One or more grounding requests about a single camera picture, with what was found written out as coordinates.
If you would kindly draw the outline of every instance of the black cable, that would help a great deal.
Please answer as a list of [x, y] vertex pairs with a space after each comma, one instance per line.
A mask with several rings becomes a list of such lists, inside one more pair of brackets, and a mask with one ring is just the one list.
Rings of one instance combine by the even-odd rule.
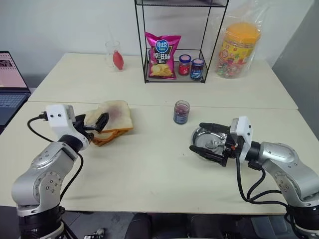
[[248, 190], [247, 199], [250, 199], [250, 195], [255, 190], [255, 188], [257, 188], [266, 178], [266, 171], [263, 168], [261, 168], [261, 172], [262, 172], [261, 178]]
[[236, 157], [236, 169], [237, 169], [237, 184], [238, 184], [238, 189], [239, 189], [239, 193], [240, 196], [242, 197], [242, 199], [245, 202], [251, 203], [251, 204], [278, 204], [278, 205], [282, 205], [284, 207], [288, 207], [287, 204], [279, 202], [279, 201], [261, 201], [261, 202], [256, 202], [256, 201], [252, 201], [251, 199], [247, 199], [245, 197], [244, 191], [243, 191], [243, 187], [241, 185], [241, 175], [240, 175], [240, 162], [239, 162], [239, 157]]
[[[42, 135], [40, 135], [38, 132], [36, 132], [32, 127], [31, 127], [31, 122], [32, 121], [35, 121], [35, 120], [38, 120], [38, 119], [46, 119], [44, 114], [43, 115], [39, 115], [37, 117], [34, 117], [32, 119], [30, 119], [27, 123], [27, 126], [28, 128], [34, 133], [36, 134], [37, 136], [39, 136], [40, 138], [43, 138], [49, 142], [53, 142], [51, 139], [48, 139], [47, 137], [44, 137]], [[80, 173], [82, 167], [83, 167], [83, 163], [84, 163], [84, 160], [83, 160], [83, 157], [81, 154], [77, 153], [77, 155], [80, 157], [81, 159], [81, 164], [80, 164], [80, 167], [78, 168], [78, 170], [76, 171], [76, 173], [74, 174], [74, 176], [71, 178], [71, 180], [69, 181], [69, 183], [65, 186], [65, 188], [63, 189], [62, 193], [61, 193], [61, 196], [60, 196], [60, 201], [62, 200], [64, 194], [66, 193], [66, 191], [68, 190], [68, 188], [70, 187], [70, 185], [73, 183], [73, 181], [75, 180], [75, 178], [78, 176], [78, 174]]]
[[68, 184], [65, 186], [65, 188], [63, 189], [62, 193], [61, 193], [61, 196], [60, 196], [60, 201], [62, 200], [64, 194], [66, 193], [66, 191], [68, 190], [68, 188], [70, 187], [70, 185], [73, 183], [73, 181], [75, 180], [75, 178], [78, 176], [78, 174], [80, 173], [82, 167], [83, 167], [83, 163], [84, 163], [84, 160], [83, 160], [83, 157], [81, 154], [77, 153], [78, 156], [80, 157], [81, 159], [81, 164], [80, 164], [80, 167], [78, 168], [78, 170], [76, 171], [76, 173], [74, 174], [74, 176], [72, 177], [72, 179], [68, 182]]
[[293, 232], [295, 233], [295, 235], [296, 235], [298, 238], [300, 238], [300, 239], [308, 239], [308, 238], [309, 238], [308, 236], [303, 235], [301, 232], [299, 232], [299, 231], [297, 230], [293, 215], [289, 214], [289, 216], [290, 216], [290, 222], [291, 222], [290, 225], [291, 225], [291, 227], [292, 227]]
[[49, 142], [53, 142], [51, 139], [48, 139], [48, 138], [46, 138], [46, 137], [40, 135], [38, 132], [36, 132], [36, 131], [31, 127], [31, 125], [30, 125], [31, 122], [32, 122], [32, 121], [35, 121], [35, 120], [38, 120], [38, 119], [45, 119], [45, 118], [44, 118], [43, 115], [39, 115], [39, 116], [37, 116], [37, 117], [34, 117], [34, 118], [32, 118], [32, 119], [29, 119], [28, 123], [26, 124], [26, 125], [28, 126], [29, 130], [31, 130], [34, 134], [38, 135], [40, 138], [43, 138], [43, 139], [45, 139], [46, 141], [49, 141]]
[[[268, 191], [265, 191], [263, 193], [260, 193], [258, 195], [256, 195], [255, 197], [253, 198], [250, 198], [250, 199], [247, 199], [244, 195], [244, 192], [243, 192], [243, 187], [242, 187], [242, 184], [241, 184], [241, 174], [240, 174], [240, 161], [239, 161], [239, 157], [236, 157], [236, 169], [237, 169], [237, 184], [238, 184], [238, 189], [239, 189], [239, 193], [240, 193], [240, 196], [242, 197], [242, 199], [245, 201], [245, 202], [248, 202], [248, 203], [251, 203], [251, 204], [278, 204], [278, 205], [282, 205], [286, 208], [286, 211], [287, 213], [285, 214], [284, 218], [285, 220], [291, 225], [292, 229], [293, 229], [293, 232], [294, 234], [300, 238], [300, 239], [308, 239], [308, 236], [306, 235], [303, 235], [301, 232], [299, 232], [296, 228], [296, 225], [295, 225], [295, 220], [294, 220], [294, 217], [289, 214], [289, 206], [285, 203], [282, 203], [282, 202], [279, 202], [279, 201], [261, 201], [261, 202], [256, 202], [254, 200], [256, 200], [257, 198], [261, 197], [261, 196], [264, 196], [268, 193], [279, 193], [278, 190], [268, 190]], [[255, 183], [251, 189], [256, 185], [256, 187], [264, 180], [263, 176], [264, 176], [264, 171], [263, 172], [263, 175], [262, 177], [260, 178], [260, 180], [257, 181], [257, 183]]]
[[281, 191], [279, 190], [267, 190], [265, 192], [262, 192], [260, 194], [257, 194], [256, 196], [254, 196], [253, 198], [250, 198], [250, 195], [252, 194], [252, 192], [264, 181], [264, 179], [266, 178], [266, 171], [261, 168], [261, 171], [262, 171], [262, 176], [261, 178], [253, 185], [251, 186], [251, 188], [248, 190], [248, 193], [247, 193], [247, 199], [248, 200], [251, 200], [251, 201], [255, 201], [256, 199], [266, 195], [266, 194], [270, 194], [270, 193], [282, 193]]

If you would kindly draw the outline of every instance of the laptop screen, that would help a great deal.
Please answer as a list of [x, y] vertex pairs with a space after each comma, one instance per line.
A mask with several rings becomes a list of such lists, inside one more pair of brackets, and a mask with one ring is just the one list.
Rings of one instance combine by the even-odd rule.
[[9, 53], [0, 53], [0, 89], [1, 87], [27, 87]]

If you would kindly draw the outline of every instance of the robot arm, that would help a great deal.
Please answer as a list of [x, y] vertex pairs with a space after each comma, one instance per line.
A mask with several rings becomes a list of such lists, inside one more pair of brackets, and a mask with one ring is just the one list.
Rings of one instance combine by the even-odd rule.
[[59, 137], [32, 161], [12, 187], [17, 203], [21, 238], [62, 238], [64, 225], [60, 192], [63, 179], [71, 171], [78, 152], [93, 139], [86, 130], [101, 131], [108, 114], [100, 116], [96, 125], [84, 125], [85, 115], [75, 117], [72, 106], [52, 105], [43, 115]]
[[294, 149], [282, 143], [251, 141], [253, 129], [247, 117], [234, 119], [230, 127], [213, 123], [201, 123], [200, 127], [227, 134], [223, 151], [216, 154], [194, 145], [190, 150], [222, 166], [226, 166], [228, 158], [237, 158], [248, 161], [250, 168], [266, 170], [288, 203], [287, 213], [297, 225], [298, 236], [319, 238], [319, 177], [300, 161]]

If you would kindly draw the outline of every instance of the transparent plastic wrap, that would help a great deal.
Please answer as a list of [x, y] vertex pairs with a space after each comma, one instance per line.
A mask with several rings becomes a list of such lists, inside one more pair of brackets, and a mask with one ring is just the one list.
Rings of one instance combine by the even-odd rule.
[[[262, 37], [262, 27], [268, 8], [276, 1], [248, 0], [226, 13], [213, 56], [217, 74], [224, 78], [244, 76], [253, 61], [255, 49]], [[214, 32], [218, 32], [222, 16], [212, 17]]]

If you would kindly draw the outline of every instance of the white table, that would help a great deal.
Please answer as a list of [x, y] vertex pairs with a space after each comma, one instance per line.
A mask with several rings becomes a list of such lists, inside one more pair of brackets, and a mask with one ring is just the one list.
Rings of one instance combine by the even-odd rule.
[[227, 80], [211, 71], [202, 83], [144, 83], [141, 58], [125, 56], [126, 69], [112, 72], [104, 55], [67, 53], [29, 98], [32, 102], [101, 103], [125, 100], [131, 105], [297, 109], [265, 61], [249, 74]]
[[[39, 115], [46, 102], [28, 102], [0, 136], [2, 181], [0, 205], [14, 206], [11, 186], [48, 142], [26, 127], [28, 119]], [[72, 104], [76, 114], [94, 109], [96, 104]], [[197, 157], [188, 149], [190, 136], [198, 124], [229, 125], [233, 118], [247, 115], [254, 127], [253, 140], [282, 142], [292, 146], [301, 160], [319, 173], [319, 142], [296, 110], [192, 107], [188, 123], [172, 120], [172, 107], [130, 106], [134, 130], [112, 143], [90, 145], [82, 152], [84, 167], [69, 188], [61, 205], [76, 211], [136, 211], [181, 213], [278, 214], [277, 205], [244, 202], [237, 188], [234, 160], [223, 168]], [[56, 139], [48, 122], [33, 123], [39, 133]], [[70, 180], [79, 166], [64, 180]], [[242, 165], [243, 188], [257, 181], [260, 172]], [[270, 175], [256, 193], [277, 189]], [[265, 199], [283, 200], [281, 195]]]

